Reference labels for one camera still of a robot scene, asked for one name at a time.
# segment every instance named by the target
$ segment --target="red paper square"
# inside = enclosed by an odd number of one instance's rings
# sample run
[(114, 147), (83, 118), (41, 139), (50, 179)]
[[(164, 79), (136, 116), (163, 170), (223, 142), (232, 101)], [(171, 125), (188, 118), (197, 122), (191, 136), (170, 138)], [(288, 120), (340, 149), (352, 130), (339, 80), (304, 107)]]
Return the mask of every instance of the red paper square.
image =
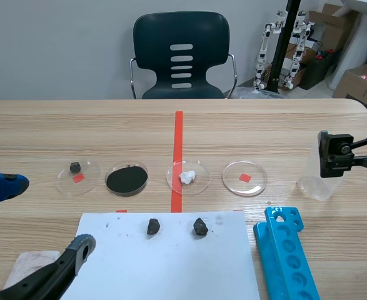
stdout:
[(251, 176), (246, 173), (242, 173), (242, 175), (240, 175), (240, 178), (239, 178), (239, 180), (244, 181), (246, 183), (249, 183), (250, 179), (251, 179)]
[(74, 183), (80, 183), (84, 179), (83, 173), (79, 173), (76, 176), (72, 177)]

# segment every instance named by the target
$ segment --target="table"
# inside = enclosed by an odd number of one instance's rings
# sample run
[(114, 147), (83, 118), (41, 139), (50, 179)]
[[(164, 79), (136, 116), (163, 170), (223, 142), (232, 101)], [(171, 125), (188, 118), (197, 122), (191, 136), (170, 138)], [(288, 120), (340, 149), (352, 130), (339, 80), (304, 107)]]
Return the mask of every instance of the table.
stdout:
[[(367, 300), (367, 170), (354, 168), (328, 202), (308, 199), (296, 187), (320, 130), (367, 136), (367, 110), (349, 99), (0, 101), (0, 172), (31, 180), (22, 196), (0, 204), (0, 289), (19, 253), (62, 252), (82, 213), (170, 211), (165, 175), (177, 110), (184, 112), (183, 158), (199, 159), (211, 173), (205, 192), (183, 197), (183, 211), (245, 211), (261, 299), (268, 297), (253, 225), (264, 220), (267, 206), (296, 206), (321, 299)], [(367, 147), (360, 152), (367, 154)], [(101, 181), (68, 198), (55, 178), (82, 158), (95, 160), (102, 175), (117, 162), (140, 161), (149, 184), (121, 198)], [(239, 159), (265, 168), (268, 185), (261, 195), (240, 197), (223, 186), (222, 170)]]

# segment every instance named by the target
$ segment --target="glass petri dish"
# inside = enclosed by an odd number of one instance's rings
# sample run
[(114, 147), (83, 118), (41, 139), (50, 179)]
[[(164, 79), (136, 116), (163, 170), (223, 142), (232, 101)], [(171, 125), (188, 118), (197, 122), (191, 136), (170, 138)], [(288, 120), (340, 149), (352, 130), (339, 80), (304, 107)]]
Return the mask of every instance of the glass petri dish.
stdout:
[(222, 181), (231, 192), (250, 197), (261, 194), (268, 179), (259, 164), (252, 161), (235, 161), (222, 172)]
[(57, 177), (58, 191), (67, 196), (77, 196), (87, 193), (94, 188), (101, 179), (101, 170), (94, 161), (78, 161), (80, 172), (72, 173), (70, 164), (63, 169)]
[(148, 170), (141, 162), (119, 162), (108, 170), (105, 181), (109, 192), (121, 197), (134, 196), (146, 187)]
[[(191, 183), (183, 184), (179, 175), (188, 171), (196, 172), (196, 177)], [(208, 187), (210, 180), (208, 170), (199, 161), (176, 162), (166, 172), (166, 181), (169, 187), (173, 191), (185, 195), (196, 195), (203, 192)]]

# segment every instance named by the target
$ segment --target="black stone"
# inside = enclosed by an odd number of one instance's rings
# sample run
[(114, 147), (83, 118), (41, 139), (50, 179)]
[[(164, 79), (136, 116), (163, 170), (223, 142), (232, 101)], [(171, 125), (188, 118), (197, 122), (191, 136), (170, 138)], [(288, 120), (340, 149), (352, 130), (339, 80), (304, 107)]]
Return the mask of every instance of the black stone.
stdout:
[(147, 234), (152, 236), (153, 234), (156, 234), (159, 231), (160, 225), (157, 219), (150, 219), (148, 222), (147, 227)]
[(71, 165), (69, 166), (69, 170), (71, 173), (78, 173), (81, 171), (81, 164), (78, 163), (77, 161), (72, 162)]
[(194, 231), (196, 231), (196, 234), (198, 236), (206, 236), (208, 232), (208, 228), (206, 226), (206, 223), (199, 217), (196, 222), (193, 224)]

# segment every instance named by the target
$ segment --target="blue plastic rack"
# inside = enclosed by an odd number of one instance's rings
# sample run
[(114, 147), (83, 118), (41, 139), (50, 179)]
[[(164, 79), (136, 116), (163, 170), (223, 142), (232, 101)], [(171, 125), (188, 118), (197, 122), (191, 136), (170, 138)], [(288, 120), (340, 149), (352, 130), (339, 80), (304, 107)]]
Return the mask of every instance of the blue plastic rack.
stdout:
[(265, 216), (254, 233), (270, 300), (320, 300), (298, 237), (304, 228), (298, 209), (268, 207)]

